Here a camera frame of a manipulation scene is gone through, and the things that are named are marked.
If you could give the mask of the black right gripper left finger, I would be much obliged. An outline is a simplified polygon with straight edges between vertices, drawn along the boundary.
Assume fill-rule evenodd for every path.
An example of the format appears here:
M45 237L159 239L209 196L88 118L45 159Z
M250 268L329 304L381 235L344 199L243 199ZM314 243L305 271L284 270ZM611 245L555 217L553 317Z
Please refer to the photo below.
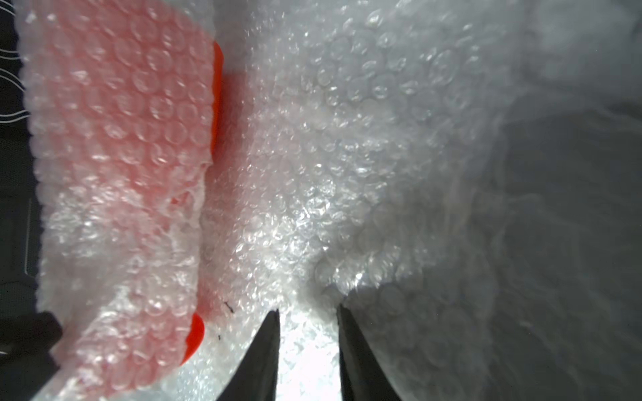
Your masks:
M218 401L274 401L280 348L279 310L270 311Z

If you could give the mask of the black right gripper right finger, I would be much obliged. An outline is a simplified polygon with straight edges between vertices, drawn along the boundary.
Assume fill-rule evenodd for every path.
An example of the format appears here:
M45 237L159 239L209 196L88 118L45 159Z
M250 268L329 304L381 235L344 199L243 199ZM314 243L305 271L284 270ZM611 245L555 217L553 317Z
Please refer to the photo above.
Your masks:
M339 370L343 400L400 401L384 374L352 312L337 308L339 324Z

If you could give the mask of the red plastic wine glass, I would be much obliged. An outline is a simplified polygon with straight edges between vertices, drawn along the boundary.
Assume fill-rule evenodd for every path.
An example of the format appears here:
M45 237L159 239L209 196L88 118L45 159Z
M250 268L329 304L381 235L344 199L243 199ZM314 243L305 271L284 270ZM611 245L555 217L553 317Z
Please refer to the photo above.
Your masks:
M217 142L217 130L219 122L219 112L221 104L221 93L222 93L222 71L224 65L224 56L221 50L221 47L217 42L213 44L214 50L214 62L213 62L213 81L212 81L212 94L214 100L211 106L213 112L212 117L212 128L211 128L211 138L210 138L210 158L214 154L216 142ZM205 322L203 318L197 313L194 312L192 315L192 323L190 326L190 332L186 337L186 352L184 358L181 362L181 365L184 365L200 348L202 341L205 337Z

